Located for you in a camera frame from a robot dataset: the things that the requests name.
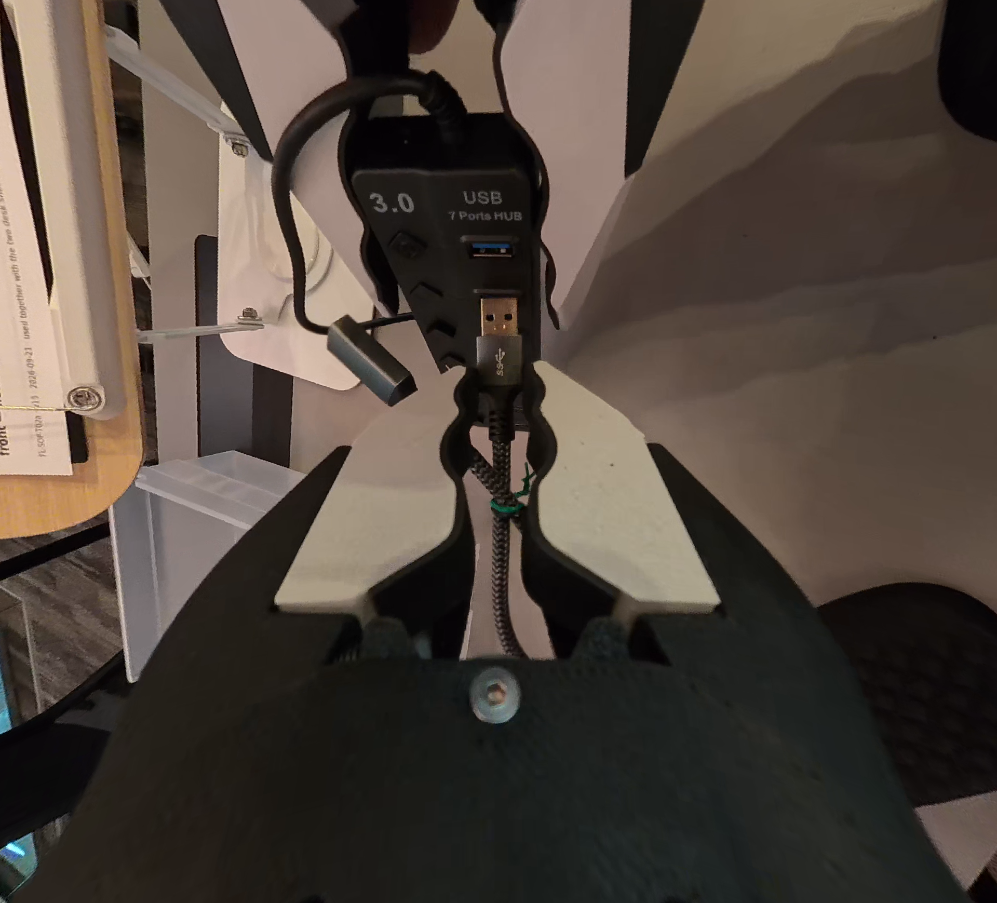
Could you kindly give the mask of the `black multi-port usb hub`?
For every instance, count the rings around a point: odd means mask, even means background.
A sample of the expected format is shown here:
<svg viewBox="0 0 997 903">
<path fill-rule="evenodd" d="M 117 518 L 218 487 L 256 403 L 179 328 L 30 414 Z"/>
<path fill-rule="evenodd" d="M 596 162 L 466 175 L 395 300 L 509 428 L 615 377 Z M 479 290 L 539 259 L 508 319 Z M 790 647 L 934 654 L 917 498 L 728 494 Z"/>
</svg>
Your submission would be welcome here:
<svg viewBox="0 0 997 903">
<path fill-rule="evenodd" d="M 537 154 L 505 113 L 467 116 L 459 145 L 427 114 L 358 120 L 343 174 L 365 222 L 365 268 L 379 294 L 414 313 L 441 371 L 477 365 L 480 304 L 515 300 L 522 358 L 540 356 L 541 226 Z"/>
</svg>

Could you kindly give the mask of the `instruction sheet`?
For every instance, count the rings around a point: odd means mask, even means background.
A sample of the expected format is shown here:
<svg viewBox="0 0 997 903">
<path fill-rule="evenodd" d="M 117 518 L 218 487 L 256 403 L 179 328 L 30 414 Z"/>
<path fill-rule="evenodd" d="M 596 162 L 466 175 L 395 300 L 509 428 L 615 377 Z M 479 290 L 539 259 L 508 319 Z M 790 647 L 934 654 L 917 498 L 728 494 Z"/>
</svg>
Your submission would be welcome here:
<svg viewBox="0 0 997 903">
<path fill-rule="evenodd" d="M 1 473 L 73 471 L 59 346 L 50 305 L 52 264 L 20 50 L 2 9 Z"/>
</svg>

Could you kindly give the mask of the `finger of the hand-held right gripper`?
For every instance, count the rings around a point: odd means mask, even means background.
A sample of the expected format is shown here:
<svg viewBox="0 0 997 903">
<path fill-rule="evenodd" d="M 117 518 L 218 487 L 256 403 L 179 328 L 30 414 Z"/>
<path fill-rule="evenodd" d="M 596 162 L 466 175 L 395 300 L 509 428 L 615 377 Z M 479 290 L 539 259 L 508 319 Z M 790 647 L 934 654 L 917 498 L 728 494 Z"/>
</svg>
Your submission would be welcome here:
<svg viewBox="0 0 997 903">
<path fill-rule="evenodd" d="M 303 0 L 217 0 L 266 140 L 275 145 L 308 103 L 347 78 L 333 32 Z M 293 192 L 344 265 L 381 309 L 361 255 L 364 224 L 343 183 L 342 114 L 311 138 L 296 160 Z"/>
<path fill-rule="evenodd" d="M 560 328 L 577 318 L 630 187 L 631 0 L 517 0 L 500 45 L 510 113 L 548 185 L 542 240 Z"/>
</svg>

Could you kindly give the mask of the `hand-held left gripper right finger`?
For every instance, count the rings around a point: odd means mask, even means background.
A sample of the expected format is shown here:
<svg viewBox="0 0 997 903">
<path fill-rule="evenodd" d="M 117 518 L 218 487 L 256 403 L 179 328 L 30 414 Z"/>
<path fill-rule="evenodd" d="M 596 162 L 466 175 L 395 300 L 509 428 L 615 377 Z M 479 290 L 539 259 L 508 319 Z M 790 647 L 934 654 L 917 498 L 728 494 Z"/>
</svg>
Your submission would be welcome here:
<svg viewBox="0 0 997 903">
<path fill-rule="evenodd" d="M 523 372 L 534 473 L 520 572 L 555 657 L 596 619 L 711 614 L 720 595 L 642 431 L 547 361 Z"/>
</svg>

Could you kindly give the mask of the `person's right hand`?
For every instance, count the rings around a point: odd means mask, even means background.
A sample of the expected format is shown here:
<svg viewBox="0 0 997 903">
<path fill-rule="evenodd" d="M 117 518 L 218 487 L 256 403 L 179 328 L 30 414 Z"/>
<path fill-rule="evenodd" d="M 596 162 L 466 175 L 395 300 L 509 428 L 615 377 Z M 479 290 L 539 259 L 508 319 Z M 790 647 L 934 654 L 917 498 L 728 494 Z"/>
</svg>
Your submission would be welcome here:
<svg viewBox="0 0 997 903">
<path fill-rule="evenodd" d="M 460 0 L 407 0 L 408 54 L 436 49 L 455 18 Z"/>
</svg>

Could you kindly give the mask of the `white board ledge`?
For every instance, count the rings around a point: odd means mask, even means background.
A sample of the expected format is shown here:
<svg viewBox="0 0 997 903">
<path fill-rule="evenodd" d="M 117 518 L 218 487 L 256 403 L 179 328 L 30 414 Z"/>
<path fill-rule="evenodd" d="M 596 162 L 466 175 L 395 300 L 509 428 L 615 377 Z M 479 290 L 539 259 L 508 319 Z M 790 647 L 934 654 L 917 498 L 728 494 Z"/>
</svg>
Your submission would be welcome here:
<svg viewBox="0 0 997 903">
<path fill-rule="evenodd" d="M 52 263 L 66 406 L 115 419 L 127 403 L 83 0 L 10 0 Z"/>
</svg>

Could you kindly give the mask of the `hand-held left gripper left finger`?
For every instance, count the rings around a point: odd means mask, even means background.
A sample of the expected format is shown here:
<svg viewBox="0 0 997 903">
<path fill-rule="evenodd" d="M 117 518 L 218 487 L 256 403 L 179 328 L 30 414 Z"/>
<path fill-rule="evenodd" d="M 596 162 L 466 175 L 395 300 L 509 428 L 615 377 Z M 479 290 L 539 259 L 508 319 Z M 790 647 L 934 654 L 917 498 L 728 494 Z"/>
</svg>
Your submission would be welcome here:
<svg viewBox="0 0 997 903">
<path fill-rule="evenodd" d="M 455 367 L 355 440 L 274 596 L 287 614 L 400 621 L 436 658 L 464 647 L 477 570 L 465 487 L 478 383 Z"/>
</svg>

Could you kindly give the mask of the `dark cloth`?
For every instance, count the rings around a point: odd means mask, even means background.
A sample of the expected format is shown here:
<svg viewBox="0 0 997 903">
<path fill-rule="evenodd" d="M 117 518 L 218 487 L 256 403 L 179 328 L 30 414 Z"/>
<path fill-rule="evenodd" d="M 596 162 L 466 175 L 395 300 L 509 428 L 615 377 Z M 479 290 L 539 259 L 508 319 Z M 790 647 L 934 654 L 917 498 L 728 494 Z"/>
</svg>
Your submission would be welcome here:
<svg viewBox="0 0 997 903">
<path fill-rule="evenodd" d="M 911 804 L 995 792 L 995 612 L 925 583 L 867 589 L 818 612 L 854 668 Z"/>
<path fill-rule="evenodd" d="M 938 87 L 954 122 L 996 140 L 996 0 L 947 0 Z"/>
</svg>

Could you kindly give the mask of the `clear plastic bin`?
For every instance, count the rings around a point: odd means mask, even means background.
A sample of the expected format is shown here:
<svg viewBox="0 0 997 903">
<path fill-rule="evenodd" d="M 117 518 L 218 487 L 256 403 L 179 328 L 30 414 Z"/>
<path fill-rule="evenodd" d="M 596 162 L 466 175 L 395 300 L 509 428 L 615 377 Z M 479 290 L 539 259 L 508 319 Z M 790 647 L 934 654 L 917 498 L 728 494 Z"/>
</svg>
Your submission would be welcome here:
<svg viewBox="0 0 997 903">
<path fill-rule="evenodd" d="M 109 511 L 131 683 L 206 575 L 303 478 L 238 451 L 140 469 Z"/>
</svg>

